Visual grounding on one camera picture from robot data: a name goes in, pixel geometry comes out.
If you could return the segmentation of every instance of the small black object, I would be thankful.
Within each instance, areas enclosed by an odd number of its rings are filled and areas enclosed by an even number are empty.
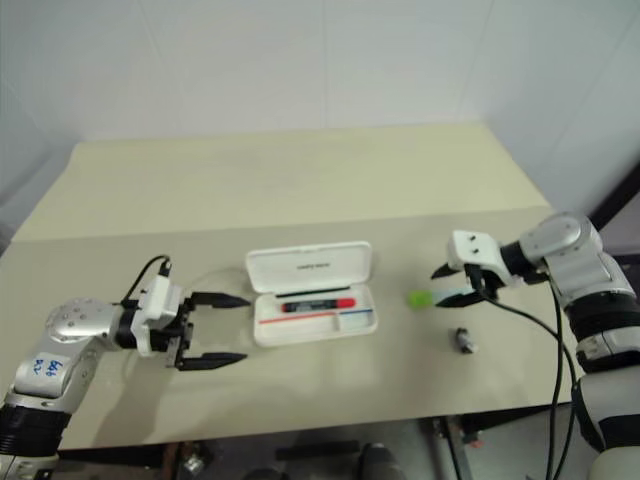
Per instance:
[[[469,336],[469,330],[466,328],[458,328],[456,330],[456,343],[462,353],[475,353],[478,350],[478,347]]]

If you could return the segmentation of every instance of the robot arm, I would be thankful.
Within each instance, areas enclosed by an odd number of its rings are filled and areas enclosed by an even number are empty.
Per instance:
[[[180,304],[181,290],[169,281],[169,270],[167,259],[138,300],[127,295],[120,303],[108,304],[77,298],[51,312],[44,334],[18,367],[0,408],[0,480],[52,475],[62,432],[84,399],[104,352],[137,349],[143,357],[166,352],[167,366],[178,370],[219,368],[246,357],[184,357],[193,333],[188,316],[197,305],[234,308],[249,303],[222,293],[195,292]]]
[[[589,220],[554,215],[505,246],[485,233],[456,231],[447,253],[434,278],[465,271],[476,290],[493,298],[502,286],[548,280],[587,373],[572,392],[583,436],[599,451],[640,446],[640,307]]]

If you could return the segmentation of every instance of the beige table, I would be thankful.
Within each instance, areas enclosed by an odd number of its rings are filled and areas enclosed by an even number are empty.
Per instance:
[[[367,240],[375,334],[263,349],[252,341],[250,309],[198,311],[193,353],[249,358],[177,372],[162,358],[108,353],[62,447],[549,403],[556,347],[540,328],[489,305],[416,313],[404,297],[436,286],[429,276],[454,228],[510,241],[550,211],[480,124],[80,144],[0,259],[0,387],[54,306],[75,296],[119,299],[154,254],[172,256],[172,277],[188,289],[253,298],[247,251]],[[545,286],[502,298],[552,322]],[[460,326],[477,354],[453,348]]]

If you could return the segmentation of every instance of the floor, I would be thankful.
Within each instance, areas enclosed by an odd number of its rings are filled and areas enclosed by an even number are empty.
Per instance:
[[[544,478],[547,418],[546,413],[541,413],[483,432],[483,446],[467,447],[474,480]],[[568,409],[565,408],[559,413],[560,432],[566,430],[567,421]],[[295,445],[358,440],[361,445],[368,442],[387,445],[397,457],[408,480],[455,480],[446,441],[427,431],[428,428],[425,422],[398,421],[210,441],[208,444],[216,461],[197,478],[242,480],[247,472],[268,466],[286,471],[291,480],[351,480],[357,454],[277,462],[274,453],[278,448]],[[589,465],[595,457],[596,452],[582,440],[576,428],[562,479],[585,480]],[[81,464],[75,464],[75,471],[69,471],[70,465],[68,462],[61,465],[66,471],[61,471],[54,478],[156,478],[155,472],[142,469],[116,470],[114,467],[98,466],[83,468]]]

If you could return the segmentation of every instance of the wire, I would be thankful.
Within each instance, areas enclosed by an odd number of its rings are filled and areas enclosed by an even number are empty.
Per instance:
[[[551,295],[553,295],[553,307],[556,312],[556,333],[558,334],[558,355],[557,355],[557,367],[556,367],[556,384],[553,388],[553,398],[551,400],[551,409],[549,410],[549,451],[547,454],[547,472],[545,475],[546,480],[552,480],[553,476],[553,456],[556,451],[556,412],[558,410],[558,398],[560,397],[560,389],[562,388],[562,312],[560,311],[560,304],[556,298],[553,288],[551,288]]]
[[[548,325],[546,325],[543,321],[539,320],[538,318],[534,317],[533,315],[524,312],[522,310],[518,310],[517,308],[511,307],[509,305],[505,305],[503,303],[498,302],[497,300],[492,299],[491,297],[489,297],[489,295],[487,295],[486,291],[484,290],[484,288],[478,289],[476,288],[476,290],[478,291],[478,293],[480,294],[480,296],[483,298],[483,300],[489,302],[490,304],[505,310],[507,312],[510,313],[515,313],[516,315],[519,315],[521,317],[526,318],[527,320],[532,321],[533,323],[535,323],[536,325],[538,325],[539,327],[543,328],[549,335],[551,335],[553,338],[556,339],[556,342],[558,342],[558,351],[562,351],[562,353],[564,354],[564,357],[567,360],[567,364],[569,366],[569,374],[571,376],[571,386],[573,388],[573,386],[576,384],[577,382],[577,378],[576,378],[576,370],[575,367],[573,365],[573,360],[571,359],[571,354],[569,353],[569,349],[567,348],[567,346],[564,344],[563,340],[562,340],[562,330],[560,327],[560,331],[559,333],[554,332]],[[556,319],[558,318],[558,315],[560,314],[560,305],[557,304],[557,299],[555,298],[554,295],[554,305],[557,305],[557,309],[556,309]],[[567,458],[567,453],[569,451],[569,445],[571,443],[571,436],[573,433],[573,424],[574,424],[574,420],[575,420],[575,412],[573,410],[573,408],[571,408],[571,414],[569,416],[569,427],[568,427],[568,431],[567,431],[567,436],[565,438],[565,443],[564,443],[564,447],[562,450],[562,455],[560,456],[560,461],[558,462],[558,467],[556,468],[556,472],[553,476],[553,480],[557,480],[560,477],[560,473],[562,472],[562,467],[564,466],[564,462]],[[554,432],[555,433],[555,412],[554,412]]]
[[[553,289],[551,289],[551,293],[553,293],[553,305],[555,307],[556,310],[556,323],[557,323],[557,328],[556,331],[558,333],[558,377],[556,377],[556,382],[558,381],[558,378],[562,379],[562,356],[560,354],[560,348],[561,348],[561,340],[562,340],[562,312],[560,310],[560,303],[558,302],[558,297],[556,297],[555,292],[553,291]],[[576,378],[575,378],[575,370],[573,370],[573,362],[569,359],[569,367],[572,369],[572,376],[571,376],[571,389],[573,390],[573,388],[576,386]],[[558,478],[560,478],[560,474],[562,473],[562,467],[564,467],[564,462],[567,459],[567,454],[569,453],[569,446],[571,445],[571,436],[573,435],[573,423],[575,421],[576,418],[576,412],[573,409],[573,404],[571,404],[570,406],[570,413],[569,413],[569,425],[567,426],[567,435],[565,437],[564,440],[564,447],[562,447],[562,454],[560,455],[560,460],[558,461],[558,466],[556,467],[556,471],[555,474],[553,475],[553,480],[558,480]]]
[[[556,473],[553,476],[553,480],[558,480],[558,478],[560,478],[560,473],[562,472],[564,461],[567,459],[567,453],[569,453],[569,446],[571,445],[571,437],[573,435],[573,424],[575,420],[576,420],[576,411],[573,409],[573,405],[571,405],[571,413],[569,414],[569,426],[567,427],[567,436],[565,437],[565,440],[564,440],[562,455],[560,455],[560,461],[558,462],[558,467],[556,468]]]
[[[153,257],[151,260],[147,262],[147,264],[144,267],[142,267],[142,270],[140,270],[138,277],[134,280],[133,285],[131,285],[131,288],[126,293],[126,295],[122,298],[120,303],[123,303],[129,300],[129,297],[134,292],[134,290],[138,287],[138,285],[140,284],[140,281],[142,280],[142,277],[144,277],[145,274],[147,273],[147,270],[149,270],[149,267],[151,267],[151,265],[156,263],[158,260],[164,260],[164,262],[162,262],[162,267],[161,267],[162,269],[166,270],[171,268],[171,258],[169,257],[169,255],[157,255]]]

